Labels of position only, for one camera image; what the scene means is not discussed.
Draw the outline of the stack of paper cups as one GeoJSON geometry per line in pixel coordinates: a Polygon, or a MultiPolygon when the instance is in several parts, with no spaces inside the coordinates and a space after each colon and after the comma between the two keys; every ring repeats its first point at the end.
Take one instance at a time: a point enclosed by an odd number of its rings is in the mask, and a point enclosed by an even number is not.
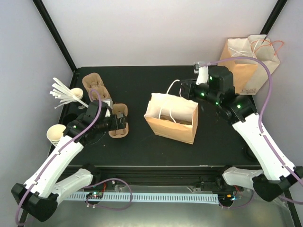
{"type": "Polygon", "coordinates": [[[48,129],[46,137],[56,147],[65,129],[66,126],[63,124],[55,124],[48,129]]]}

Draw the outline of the small brown paper bag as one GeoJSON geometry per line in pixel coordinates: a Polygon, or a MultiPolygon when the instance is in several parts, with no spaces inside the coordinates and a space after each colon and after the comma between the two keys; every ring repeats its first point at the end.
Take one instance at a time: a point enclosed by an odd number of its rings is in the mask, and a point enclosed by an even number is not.
{"type": "Polygon", "coordinates": [[[198,126],[198,103],[170,95],[173,81],[165,94],[152,93],[144,115],[155,135],[194,144],[198,126]]]}

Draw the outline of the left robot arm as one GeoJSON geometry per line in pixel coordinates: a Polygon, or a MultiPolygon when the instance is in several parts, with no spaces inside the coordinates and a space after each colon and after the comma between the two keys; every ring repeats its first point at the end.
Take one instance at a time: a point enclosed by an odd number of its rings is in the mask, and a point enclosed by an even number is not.
{"type": "Polygon", "coordinates": [[[58,181],[69,163],[99,134],[114,138],[128,134],[128,108],[125,104],[92,101],[86,112],[70,121],[59,143],[42,166],[24,183],[16,183],[11,193],[23,209],[41,222],[48,220],[58,205],[79,189],[96,189],[104,183],[91,164],[58,181]]]}

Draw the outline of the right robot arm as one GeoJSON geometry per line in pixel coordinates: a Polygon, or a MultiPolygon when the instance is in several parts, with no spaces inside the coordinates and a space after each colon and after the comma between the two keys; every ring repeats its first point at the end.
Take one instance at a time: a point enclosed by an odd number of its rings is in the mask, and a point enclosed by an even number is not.
{"type": "Polygon", "coordinates": [[[238,95],[233,74],[225,66],[194,65],[196,79],[181,81],[181,94],[189,100],[205,100],[241,135],[259,162],[260,170],[226,167],[215,179],[225,191],[231,186],[254,190],[265,201],[282,195],[303,179],[303,168],[295,166],[281,151],[262,123],[255,104],[246,95],[238,95]]]}

